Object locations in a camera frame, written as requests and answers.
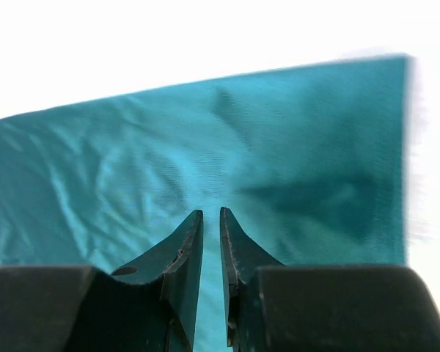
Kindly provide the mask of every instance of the teal cloth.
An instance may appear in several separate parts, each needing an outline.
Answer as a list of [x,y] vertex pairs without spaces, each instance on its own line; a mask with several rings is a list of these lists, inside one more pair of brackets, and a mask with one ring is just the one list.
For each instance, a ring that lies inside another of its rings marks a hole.
[[196,351],[226,351],[223,205],[287,264],[404,264],[407,66],[275,70],[0,120],[0,265],[110,272],[202,209]]

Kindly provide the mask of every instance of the black plastic part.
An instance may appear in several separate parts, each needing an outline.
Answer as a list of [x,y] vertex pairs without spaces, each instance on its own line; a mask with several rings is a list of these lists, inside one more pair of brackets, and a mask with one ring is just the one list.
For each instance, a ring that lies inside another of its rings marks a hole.
[[192,351],[202,237],[196,210],[113,276],[1,267],[0,352]]
[[440,316],[399,266],[292,267],[220,213],[227,344],[234,352],[440,352]]

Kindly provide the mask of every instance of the fabric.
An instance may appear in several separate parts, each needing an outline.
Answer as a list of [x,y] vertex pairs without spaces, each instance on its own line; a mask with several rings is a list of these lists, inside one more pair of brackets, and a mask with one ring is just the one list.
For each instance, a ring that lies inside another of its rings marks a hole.
[[202,209],[196,351],[226,351],[221,206],[286,264],[404,264],[407,66],[299,67],[0,120],[0,265],[110,272]]

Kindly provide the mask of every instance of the white background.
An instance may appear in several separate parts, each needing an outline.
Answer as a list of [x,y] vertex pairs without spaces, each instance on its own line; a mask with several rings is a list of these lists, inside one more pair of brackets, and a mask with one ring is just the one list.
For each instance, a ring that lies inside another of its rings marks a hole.
[[439,0],[0,0],[0,118],[167,84],[389,52],[416,58],[406,232],[410,265],[440,309]]

